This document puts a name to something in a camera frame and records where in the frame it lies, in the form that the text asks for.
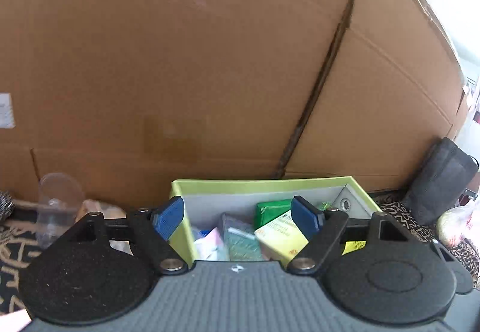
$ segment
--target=gray ribbed surface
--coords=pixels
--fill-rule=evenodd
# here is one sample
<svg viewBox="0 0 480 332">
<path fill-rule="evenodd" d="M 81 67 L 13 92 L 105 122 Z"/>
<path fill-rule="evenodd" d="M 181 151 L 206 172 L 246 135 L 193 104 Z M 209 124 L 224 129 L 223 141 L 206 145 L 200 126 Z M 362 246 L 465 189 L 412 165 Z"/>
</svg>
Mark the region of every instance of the gray ribbed surface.
<svg viewBox="0 0 480 332">
<path fill-rule="evenodd" d="M 385 331 L 337 309 L 312 278 L 289 275 L 277 262 L 197 262 L 194 270 L 164 277 L 139 307 L 115 320 L 68 328 L 35 320 L 25 332 L 353 332 Z M 408 329 L 450 331 L 442 323 Z"/>
</svg>

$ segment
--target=metal grommet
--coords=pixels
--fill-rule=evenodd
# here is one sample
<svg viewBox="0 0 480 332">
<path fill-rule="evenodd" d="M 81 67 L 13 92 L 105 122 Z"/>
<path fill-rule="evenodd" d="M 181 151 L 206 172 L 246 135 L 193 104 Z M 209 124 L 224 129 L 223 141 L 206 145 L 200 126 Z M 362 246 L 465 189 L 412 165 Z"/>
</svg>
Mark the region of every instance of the metal grommet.
<svg viewBox="0 0 480 332">
<path fill-rule="evenodd" d="M 295 258 L 292 260 L 292 266 L 297 270 L 311 270 L 315 267 L 315 262 L 310 258 Z"/>
<path fill-rule="evenodd" d="M 340 207 L 343 211 L 349 211 L 351 206 L 352 206 L 352 204 L 350 203 L 350 201 L 347 198 L 343 198 L 340 201 Z"/>
<path fill-rule="evenodd" d="M 178 271 L 183 268 L 183 262 L 179 259 L 165 259 L 160 262 L 160 267 L 165 271 Z"/>
</svg>

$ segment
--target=green package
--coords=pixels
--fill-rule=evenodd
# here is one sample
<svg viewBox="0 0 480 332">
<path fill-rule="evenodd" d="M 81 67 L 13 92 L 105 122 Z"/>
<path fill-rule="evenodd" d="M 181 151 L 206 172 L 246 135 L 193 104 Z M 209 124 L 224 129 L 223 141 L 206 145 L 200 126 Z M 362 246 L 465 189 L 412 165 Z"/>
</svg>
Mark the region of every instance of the green package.
<svg viewBox="0 0 480 332">
<path fill-rule="evenodd" d="M 257 204 L 255 209 L 255 220 L 253 226 L 255 230 L 273 221 L 275 218 L 280 217 L 282 214 L 290 210 L 291 199 L 284 199 L 274 202 L 261 202 Z M 328 202 L 321 202 L 317 209 L 325 210 L 330 206 Z"/>
</svg>

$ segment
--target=yellow label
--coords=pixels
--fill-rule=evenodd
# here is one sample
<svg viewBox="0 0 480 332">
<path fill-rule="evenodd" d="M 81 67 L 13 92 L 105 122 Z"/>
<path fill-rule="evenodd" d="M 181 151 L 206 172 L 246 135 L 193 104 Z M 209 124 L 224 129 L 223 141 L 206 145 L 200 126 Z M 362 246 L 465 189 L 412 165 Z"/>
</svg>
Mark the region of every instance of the yellow label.
<svg viewBox="0 0 480 332">
<path fill-rule="evenodd" d="M 366 241 L 347 241 L 345 243 L 345 249 L 343 250 L 342 255 L 352 251 L 357 251 L 363 248 L 366 245 L 366 243 L 367 243 Z"/>
</svg>

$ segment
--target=box seam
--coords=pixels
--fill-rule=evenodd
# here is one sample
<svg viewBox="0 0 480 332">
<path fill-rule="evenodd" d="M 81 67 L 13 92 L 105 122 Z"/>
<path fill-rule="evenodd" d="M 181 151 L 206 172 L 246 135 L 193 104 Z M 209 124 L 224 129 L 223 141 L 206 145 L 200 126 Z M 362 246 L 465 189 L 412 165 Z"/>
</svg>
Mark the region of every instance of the box seam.
<svg viewBox="0 0 480 332">
<path fill-rule="evenodd" d="M 337 57 L 338 50 L 342 43 L 345 32 L 350 26 L 354 4 L 355 0 L 348 0 L 346 4 L 345 10 L 342 14 L 342 18 L 337 25 L 337 29 L 332 38 L 332 42 L 330 43 L 327 55 L 323 60 L 314 86 L 311 89 L 310 96 L 307 99 L 307 102 L 305 104 L 305 107 L 303 108 L 303 112 L 297 122 L 297 125 L 295 126 L 292 134 L 290 135 L 290 138 L 285 146 L 282 156 L 280 157 L 277 169 L 272 175 L 273 179 L 280 179 L 285 174 L 285 168 L 288 165 L 293 155 L 293 152 L 295 151 L 295 148 L 300 141 L 300 138 L 303 134 L 303 131 L 305 130 L 305 127 L 307 126 L 312 112 L 314 111 L 315 105 L 318 101 L 318 98 L 320 97 L 328 75 L 330 74 L 330 70 L 332 69 L 333 63 Z"/>
<path fill-rule="evenodd" d="M 35 172 L 35 176 L 37 177 L 37 180 L 40 182 L 40 172 L 38 171 L 37 158 L 35 157 L 35 152 L 32 148 L 30 148 L 30 157 L 32 158 L 32 165 L 33 165 L 33 170 Z"/>
</svg>

